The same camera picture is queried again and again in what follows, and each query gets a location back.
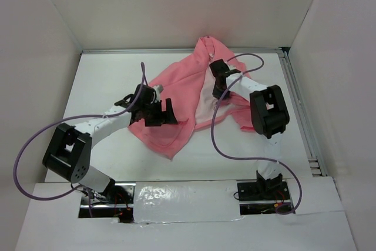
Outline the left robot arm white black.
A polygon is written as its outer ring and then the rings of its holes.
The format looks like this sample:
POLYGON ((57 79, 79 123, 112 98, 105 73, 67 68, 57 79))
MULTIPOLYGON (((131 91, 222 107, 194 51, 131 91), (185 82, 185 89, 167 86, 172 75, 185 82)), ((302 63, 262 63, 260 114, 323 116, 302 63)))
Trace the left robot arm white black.
POLYGON ((116 196, 115 180, 90 164, 92 149, 118 130, 144 120, 145 126, 176 125, 172 100, 131 104, 118 101, 104 114, 76 125, 59 124, 52 136, 42 164, 68 182, 78 183, 91 191, 102 203, 116 196))

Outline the pink zip jacket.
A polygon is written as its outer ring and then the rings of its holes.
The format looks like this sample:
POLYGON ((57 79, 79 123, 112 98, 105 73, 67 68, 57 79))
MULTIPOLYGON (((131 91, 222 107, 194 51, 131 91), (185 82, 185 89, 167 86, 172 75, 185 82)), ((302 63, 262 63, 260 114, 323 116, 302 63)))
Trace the pink zip jacket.
POLYGON ((217 99, 212 95, 215 78, 209 65, 218 59, 229 60, 230 68, 245 71, 244 63, 234 53, 211 36, 198 40, 194 51, 175 62, 150 81, 151 86, 162 85, 162 99, 170 98, 176 125, 147 127, 144 121, 129 126, 129 131, 149 149, 168 159, 183 149, 196 130, 210 127, 232 116, 243 132, 253 132, 249 102, 239 95, 231 95, 214 111, 217 99))

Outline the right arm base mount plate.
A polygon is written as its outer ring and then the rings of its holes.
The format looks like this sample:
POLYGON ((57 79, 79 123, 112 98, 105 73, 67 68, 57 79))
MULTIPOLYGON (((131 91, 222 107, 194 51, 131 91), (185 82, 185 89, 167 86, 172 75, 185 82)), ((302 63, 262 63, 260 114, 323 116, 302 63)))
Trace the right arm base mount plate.
POLYGON ((269 192, 260 192, 255 181, 240 181, 233 197, 239 202, 242 216, 275 214, 276 210, 289 213, 294 207, 286 181, 269 192))

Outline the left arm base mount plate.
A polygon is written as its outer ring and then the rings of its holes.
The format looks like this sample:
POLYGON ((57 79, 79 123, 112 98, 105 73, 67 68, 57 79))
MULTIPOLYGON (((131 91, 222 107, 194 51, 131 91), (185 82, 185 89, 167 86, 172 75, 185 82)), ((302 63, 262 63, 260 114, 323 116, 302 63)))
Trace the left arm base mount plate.
POLYGON ((79 188, 78 218, 114 218, 120 223, 133 223, 135 188, 135 182, 118 182, 106 196, 88 188, 79 188))

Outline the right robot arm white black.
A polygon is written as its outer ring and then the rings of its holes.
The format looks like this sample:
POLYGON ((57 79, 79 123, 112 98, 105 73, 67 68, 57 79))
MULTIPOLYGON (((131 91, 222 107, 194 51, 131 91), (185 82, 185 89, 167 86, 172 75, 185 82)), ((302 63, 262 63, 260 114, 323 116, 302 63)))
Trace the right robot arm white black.
POLYGON ((215 75, 213 96, 221 102, 233 91, 250 102, 251 124, 264 139, 264 155, 258 161, 256 170, 256 192, 262 199, 270 199, 280 188, 282 134, 290 121, 281 88, 266 86, 242 73, 215 75))

